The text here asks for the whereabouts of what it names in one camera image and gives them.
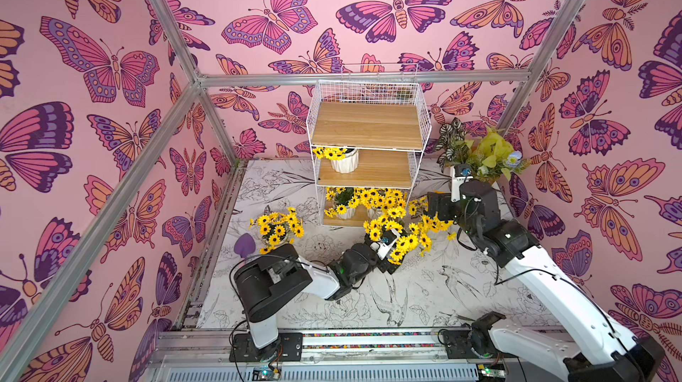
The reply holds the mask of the sunflower pot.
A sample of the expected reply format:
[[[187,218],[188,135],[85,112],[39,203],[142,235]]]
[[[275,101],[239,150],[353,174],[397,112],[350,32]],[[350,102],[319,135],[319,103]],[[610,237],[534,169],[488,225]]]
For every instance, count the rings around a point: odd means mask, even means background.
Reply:
[[[335,172],[348,174],[359,166],[359,150],[354,147],[315,147],[313,152],[318,159],[329,160]]]
[[[363,223],[365,239],[381,261],[401,266],[405,257],[413,251],[421,255],[429,252],[433,240],[430,226],[424,222],[406,222],[393,216],[382,215]]]
[[[261,255],[284,244],[293,244],[305,234],[303,222],[294,207],[288,207],[286,212],[266,211],[255,220],[250,220],[250,228],[254,227],[263,242],[259,249]]]
[[[324,210],[327,217],[340,220],[353,218],[357,207],[354,188],[328,187],[325,197],[329,205]]]
[[[381,216],[391,208],[407,207],[407,196],[402,189],[397,188],[355,188],[354,196],[366,210],[369,220]]]
[[[408,216],[410,216],[408,230],[411,234],[427,235],[448,232],[455,225],[453,220],[444,220],[438,213],[431,215],[430,210],[427,197],[420,197],[408,203]]]

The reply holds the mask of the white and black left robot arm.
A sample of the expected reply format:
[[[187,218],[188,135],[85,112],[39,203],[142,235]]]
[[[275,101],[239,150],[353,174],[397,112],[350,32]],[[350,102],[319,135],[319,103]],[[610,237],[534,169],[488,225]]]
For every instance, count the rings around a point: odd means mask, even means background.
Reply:
[[[341,257],[316,265],[289,243],[252,260],[231,275],[231,283],[249,327],[257,361],[275,359],[283,350],[277,314],[302,293],[327,301],[344,298],[359,288],[373,270],[394,273],[401,258],[393,259],[394,240],[369,239],[355,243]]]

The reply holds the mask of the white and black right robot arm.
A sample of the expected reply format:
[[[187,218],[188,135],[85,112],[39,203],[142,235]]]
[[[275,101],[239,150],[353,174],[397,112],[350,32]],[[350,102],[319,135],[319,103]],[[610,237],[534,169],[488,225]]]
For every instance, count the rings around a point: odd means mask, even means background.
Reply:
[[[519,281],[570,336],[560,341],[514,324],[499,312],[474,320],[469,346],[479,358],[515,355],[563,381],[650,381],[664,349],[641,338],[599,307],[554,262],[536,237],[515,220],[502,220],[497,192],[470,179],[451,193],[430,192],[427,215],[453,222],[476,250],[492,259],[506,281]]]

